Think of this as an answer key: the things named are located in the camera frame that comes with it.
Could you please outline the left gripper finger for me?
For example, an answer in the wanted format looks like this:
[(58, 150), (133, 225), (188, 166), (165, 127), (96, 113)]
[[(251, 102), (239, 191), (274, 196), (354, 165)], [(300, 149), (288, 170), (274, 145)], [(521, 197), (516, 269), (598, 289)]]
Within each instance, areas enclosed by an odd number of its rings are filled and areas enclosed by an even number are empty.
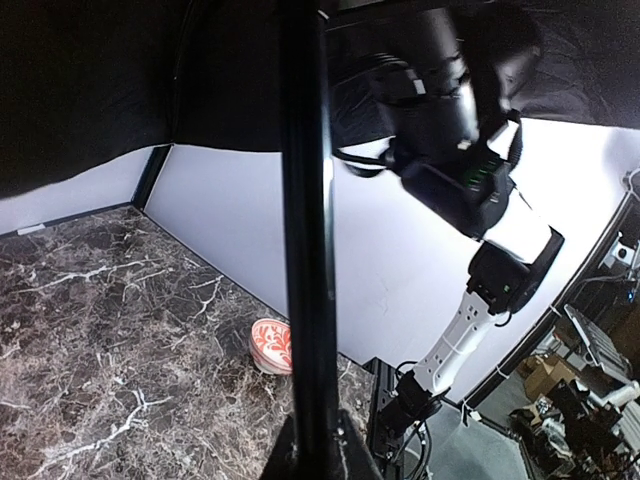
[(379, 479), (380, 472), (348, 412), (337, 412), (337, 425), (317, 439), (303, 439), (289, 415), (260, 479)]

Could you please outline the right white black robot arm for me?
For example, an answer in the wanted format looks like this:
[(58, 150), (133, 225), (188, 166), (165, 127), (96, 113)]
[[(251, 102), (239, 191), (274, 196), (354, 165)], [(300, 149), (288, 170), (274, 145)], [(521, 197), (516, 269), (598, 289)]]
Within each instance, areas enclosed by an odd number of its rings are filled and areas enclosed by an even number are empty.
[(395, 439), (439, 410), (466, 360), (529, 302), (563, 245), (517, 194), (511, 174), (521, 135), (506, 155), (490, 147), (520, 122), (511, 102), (534, 72), (542, 40), (526, 12), (503, 2), (378, 19), (350, 14), (336, 29), (353, 56), (331, 85), (365, 79), (391, 137), (375, 157), (340, 149), (335, 157), (359, 177), (394, 173), (406, 192), (479, 243), (450, 324), (378, 413), (383, 435)]

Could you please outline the mint and black folding umbrella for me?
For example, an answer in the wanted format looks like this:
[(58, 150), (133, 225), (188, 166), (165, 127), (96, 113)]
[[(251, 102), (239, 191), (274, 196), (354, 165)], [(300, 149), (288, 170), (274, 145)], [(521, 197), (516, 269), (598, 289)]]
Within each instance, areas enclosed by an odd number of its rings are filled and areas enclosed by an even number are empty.
[(635, 1), (5, 1), (1, 194), (159, 144), (282, 152), (296, 426), (317, 439), (337, 425), (331, 161), (391, 137), (365, 79), (330, 83), (353, 56), (336, 24), (502, 2), (542, 40), (520, 118), (638, 127)]

